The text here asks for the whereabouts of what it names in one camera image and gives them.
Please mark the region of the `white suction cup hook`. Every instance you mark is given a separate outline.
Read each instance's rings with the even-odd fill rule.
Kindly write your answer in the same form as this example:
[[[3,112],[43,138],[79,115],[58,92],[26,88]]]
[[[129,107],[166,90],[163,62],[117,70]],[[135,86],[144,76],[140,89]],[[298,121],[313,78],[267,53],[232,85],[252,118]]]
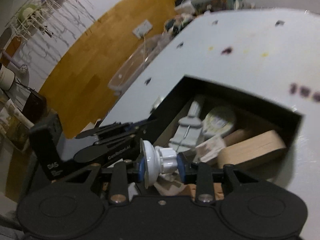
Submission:
[[[159,175],[171,174],[177,170],[177,152],[173,148],[153,146],[147,140],[140,141],[140,150],[144,156],[144,185],[151,187]]]

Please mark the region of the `wooden tape roll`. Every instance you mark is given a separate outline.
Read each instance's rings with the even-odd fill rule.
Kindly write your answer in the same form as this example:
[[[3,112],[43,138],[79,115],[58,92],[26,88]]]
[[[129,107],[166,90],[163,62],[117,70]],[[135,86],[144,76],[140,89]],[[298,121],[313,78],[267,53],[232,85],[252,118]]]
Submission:
[[[254,168],[280,157],[286,145],[274,130],[223,148],[217,156],[217,165],[238,165],[244,169]]]

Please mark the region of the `black storage box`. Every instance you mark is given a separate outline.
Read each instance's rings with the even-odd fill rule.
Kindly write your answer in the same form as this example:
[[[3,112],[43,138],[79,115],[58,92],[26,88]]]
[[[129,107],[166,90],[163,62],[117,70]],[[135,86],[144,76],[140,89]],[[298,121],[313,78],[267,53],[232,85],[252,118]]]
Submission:
[[[226,164],[272,180],[303,117],[261,97],[183,77],[151,111],[142,142],[145,182],[178,170],[177,156],[215,167]]]

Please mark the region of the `wooden stamp block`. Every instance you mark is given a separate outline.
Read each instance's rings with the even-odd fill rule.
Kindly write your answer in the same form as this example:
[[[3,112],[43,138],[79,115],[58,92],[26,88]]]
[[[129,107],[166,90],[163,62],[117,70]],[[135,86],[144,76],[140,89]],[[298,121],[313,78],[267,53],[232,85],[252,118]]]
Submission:
[[[216,163],[217,156],[224,148],[242,142],[250,136],[251,131],[247,129],[238,129],[224,138],[215,135],[196,146],[196,155],[193,162]]]

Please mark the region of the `round cream tape measure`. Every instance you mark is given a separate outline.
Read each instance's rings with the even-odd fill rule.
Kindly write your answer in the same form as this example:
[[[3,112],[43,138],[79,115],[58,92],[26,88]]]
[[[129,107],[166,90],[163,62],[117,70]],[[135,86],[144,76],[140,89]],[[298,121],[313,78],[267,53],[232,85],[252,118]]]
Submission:
[[[224,138],[234,131],[236,116],[228,107],[214,107],[203,120],[203,135],[205,138],[211,138],[219,135]]]

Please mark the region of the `grey cylinder tube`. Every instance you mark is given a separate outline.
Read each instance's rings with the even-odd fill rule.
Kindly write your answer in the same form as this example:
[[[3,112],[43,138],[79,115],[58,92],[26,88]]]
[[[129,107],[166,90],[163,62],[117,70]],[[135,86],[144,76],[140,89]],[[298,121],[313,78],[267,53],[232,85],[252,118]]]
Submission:
[[[201,113],[203,102],[204,98],[202,96],[196,97],[190,106],[188,116],[191,118],[198,118]]]

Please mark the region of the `clear plastic storage bin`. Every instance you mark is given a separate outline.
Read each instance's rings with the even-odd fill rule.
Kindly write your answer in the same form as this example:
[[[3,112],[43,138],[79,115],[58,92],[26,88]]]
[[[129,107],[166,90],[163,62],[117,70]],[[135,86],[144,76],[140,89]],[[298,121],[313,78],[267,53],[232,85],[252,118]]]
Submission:
[[[165,33],[144,40],[112,77],[108,88],[116,95],[123,95],[170,42],[171,35]]]

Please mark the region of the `white double wall socket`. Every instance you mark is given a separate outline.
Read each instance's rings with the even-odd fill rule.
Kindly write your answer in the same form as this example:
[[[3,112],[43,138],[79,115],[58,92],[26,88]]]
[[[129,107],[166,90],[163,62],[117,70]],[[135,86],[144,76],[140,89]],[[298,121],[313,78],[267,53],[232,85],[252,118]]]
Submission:
[[[145,20],[139,26],[133,29],[132,33],[136,38],[141,39],[152,29],[153,25],[148,20]]]

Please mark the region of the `wall hook rack with decorations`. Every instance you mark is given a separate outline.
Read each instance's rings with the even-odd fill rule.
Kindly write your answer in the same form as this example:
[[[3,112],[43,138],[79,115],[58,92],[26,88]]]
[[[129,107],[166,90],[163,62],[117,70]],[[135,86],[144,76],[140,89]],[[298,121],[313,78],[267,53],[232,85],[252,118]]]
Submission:
[[[89,0],[27,0],[5,26],[24,42],[40,33],[67,44],[66,34],[76,38],[73,27],[81,31],[85,20],[95,22],[89,11],[93,8]]]

